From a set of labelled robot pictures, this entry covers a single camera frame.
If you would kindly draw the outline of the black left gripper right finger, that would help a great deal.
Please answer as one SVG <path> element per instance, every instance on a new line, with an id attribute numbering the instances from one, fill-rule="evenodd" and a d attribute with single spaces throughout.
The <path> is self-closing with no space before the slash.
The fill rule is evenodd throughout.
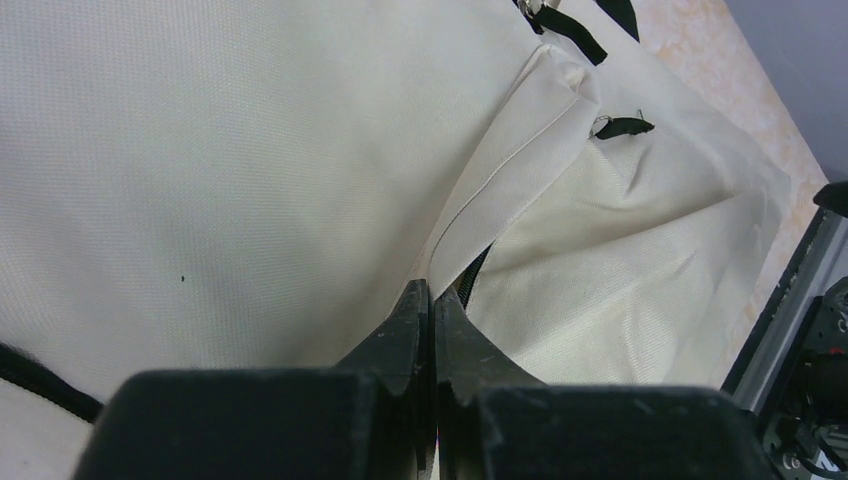
<path id="1" fill-rule="evenodd" d="M 749 418 L 718 391 L 548 385 L 467 318 L 435 303 L 444 479 L 772 479 Z"/>

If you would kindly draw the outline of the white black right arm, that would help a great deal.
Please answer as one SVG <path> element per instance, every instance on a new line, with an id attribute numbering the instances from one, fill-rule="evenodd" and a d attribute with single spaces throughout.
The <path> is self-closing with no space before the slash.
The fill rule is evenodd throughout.
<path id="1" fill-rule="evenodd" d="M 777 479 L 847 476 L 847 184 L 823 187 L 779 283 L 762 441 Z"/>

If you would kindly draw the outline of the aluminium frame rail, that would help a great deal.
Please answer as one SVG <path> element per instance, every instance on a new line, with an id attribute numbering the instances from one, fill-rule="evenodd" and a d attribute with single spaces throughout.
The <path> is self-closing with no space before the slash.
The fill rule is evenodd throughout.
<path id="1" fill-rule="evenodd" d="M 813 299 L 847 276 L 847 220 L 816 212 L 775 285 L 721 390 L 744 410 L 766 403 Z"/>

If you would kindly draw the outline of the cream canvas backpack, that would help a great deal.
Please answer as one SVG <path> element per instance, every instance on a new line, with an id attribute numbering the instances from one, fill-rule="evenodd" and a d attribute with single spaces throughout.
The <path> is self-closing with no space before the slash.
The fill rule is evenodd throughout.
<path id="1" fill-rule="evenodd" d="M 600 7 L 5 1 L 1 339 L 103 399 L 332 362 L 481 253 L 471 317 L 548 381 L 699 383 L 788 177 Z"/>

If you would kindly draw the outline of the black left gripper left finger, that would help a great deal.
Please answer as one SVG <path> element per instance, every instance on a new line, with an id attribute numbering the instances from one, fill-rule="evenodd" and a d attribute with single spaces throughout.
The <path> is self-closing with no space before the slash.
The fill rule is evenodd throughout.
<path id="1" fill-rule="evenodd" d="M 78 479 L 414 479 L 434 452 L 430 295 L 325 368 L 161 370 L 126 381 Z"/>

